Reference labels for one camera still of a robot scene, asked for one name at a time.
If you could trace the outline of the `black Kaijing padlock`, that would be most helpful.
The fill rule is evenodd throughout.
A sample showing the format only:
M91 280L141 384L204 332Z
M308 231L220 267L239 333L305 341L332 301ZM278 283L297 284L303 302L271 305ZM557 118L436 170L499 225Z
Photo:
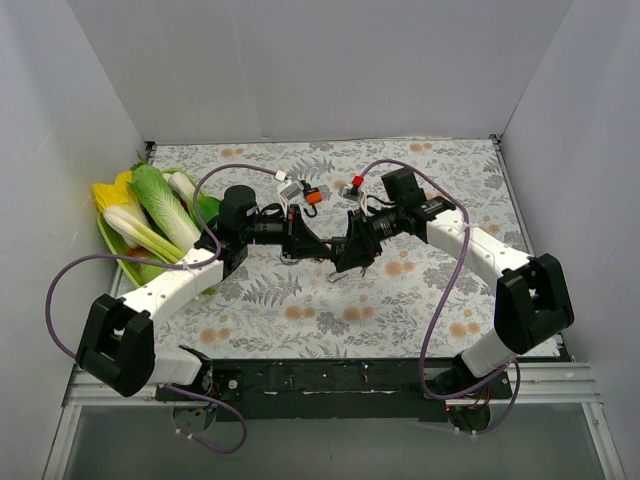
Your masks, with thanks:
M333 256L339 257L344 253L347 244L345 237L332 237L326 242L326 246L330 249Z

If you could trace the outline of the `orange and black padlock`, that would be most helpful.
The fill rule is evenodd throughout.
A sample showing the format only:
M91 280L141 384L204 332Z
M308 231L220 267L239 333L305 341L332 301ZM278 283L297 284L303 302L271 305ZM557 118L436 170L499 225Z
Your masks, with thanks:
M303 208L305 215L309 218L317 216L316 205L323 200L320 190L316 187L305 186L303 189L304 198L307 206Z

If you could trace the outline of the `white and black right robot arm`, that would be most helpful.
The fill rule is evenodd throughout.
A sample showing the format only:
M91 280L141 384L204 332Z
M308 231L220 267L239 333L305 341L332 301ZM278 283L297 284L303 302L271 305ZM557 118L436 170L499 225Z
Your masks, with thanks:
M449 194L427 198L417 182L421 175L403 163L383 175L389 206L349 212L346 235L331 241L332 261L339 272L366 268L381 255L383 241L407 233L455 258L456 273L467 268L481 278L495 297L492 328L423 383L432 398L471 398L517 356L571 326L575 315L557 258L514 249L472 226Z

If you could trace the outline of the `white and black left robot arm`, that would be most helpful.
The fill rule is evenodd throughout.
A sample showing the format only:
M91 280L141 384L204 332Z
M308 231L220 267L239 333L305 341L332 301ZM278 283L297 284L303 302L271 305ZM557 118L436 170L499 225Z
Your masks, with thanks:
M279 245L285 258L328 259L331 249L292 204L260 212L253 189L228 188L218 214L179 269L168 269L120 298L103 295L90 309L76 362L124 397L147 385L176 384L193 400L213 386L208 358L187 347L159 347L154 331L209 287L233 273L251 245Z

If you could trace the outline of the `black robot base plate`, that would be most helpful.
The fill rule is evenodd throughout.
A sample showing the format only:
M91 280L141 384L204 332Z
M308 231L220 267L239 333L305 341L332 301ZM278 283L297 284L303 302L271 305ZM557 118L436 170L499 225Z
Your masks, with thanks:
M203 386L188 389L238 410L247 420L416 419L457 415L426 396L416 358L214 360Z

